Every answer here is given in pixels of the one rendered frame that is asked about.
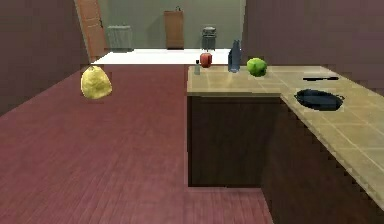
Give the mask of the dark brown tiled kitchen counter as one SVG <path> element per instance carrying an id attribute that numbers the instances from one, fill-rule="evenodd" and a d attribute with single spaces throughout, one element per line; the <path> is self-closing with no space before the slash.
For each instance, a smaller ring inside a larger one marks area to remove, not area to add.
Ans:
<path id="1" fill-rule="evenodd" d="M 343 105 L 304 107 L 304 89 Z M 384 224 L 384 97 L 324 67 L 190 71 L 187 152 L 190 186 L 259 188 L 274 224 Z"/>

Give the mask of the blue bottle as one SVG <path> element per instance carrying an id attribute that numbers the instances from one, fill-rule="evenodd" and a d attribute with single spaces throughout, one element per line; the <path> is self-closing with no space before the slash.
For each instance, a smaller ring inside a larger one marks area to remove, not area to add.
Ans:
<path id="1" fill-rule="evenodd" d="M 240 70 L 241 49 L 240 41 L 234 40 L 232 48 L 228 55 L 228 70 L 232 73 L 237 73 Z"/>

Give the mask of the green lettuce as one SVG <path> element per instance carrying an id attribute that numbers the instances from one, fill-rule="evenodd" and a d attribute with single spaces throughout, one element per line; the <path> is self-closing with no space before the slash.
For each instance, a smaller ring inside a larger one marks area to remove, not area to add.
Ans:
<path id="1" fill-rule="evenodd" d="M 247 61 L 247 70 L 254 77 L 264 76 L 267 71 L 267 63 L 260 58 L 251 58 Z"/>

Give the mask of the brown wooden cupboard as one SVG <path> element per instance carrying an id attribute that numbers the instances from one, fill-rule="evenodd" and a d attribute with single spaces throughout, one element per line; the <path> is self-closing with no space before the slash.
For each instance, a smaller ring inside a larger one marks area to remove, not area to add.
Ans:
<path id="1" fill-rule="evenodd" d="M 182 11 L 165 11 L 164 25 L 166 33 L 167 49 L 183 49 L 184 48 L 184 31 L 183 31 L 183 12 Z"/>

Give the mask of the black pan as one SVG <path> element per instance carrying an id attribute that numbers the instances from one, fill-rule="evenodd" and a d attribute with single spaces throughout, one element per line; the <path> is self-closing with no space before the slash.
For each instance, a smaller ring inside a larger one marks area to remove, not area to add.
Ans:
<path id="1" fill-rule="evenodd" d="M 329 92 L 304 89 L 294 95 L 299 104 L 318 111 L 337 111 L 344 102 L 344 97 Z"/>

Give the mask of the orange room door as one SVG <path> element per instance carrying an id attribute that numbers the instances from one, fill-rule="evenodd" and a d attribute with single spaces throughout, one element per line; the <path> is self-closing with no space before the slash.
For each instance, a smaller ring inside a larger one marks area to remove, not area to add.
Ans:
<path id="1" fill-rule="evenodd" d="M 98 0 L 75 0 L 75 3 L 89 61 L 95 62 L 107 53 L 107 42 Z"/>

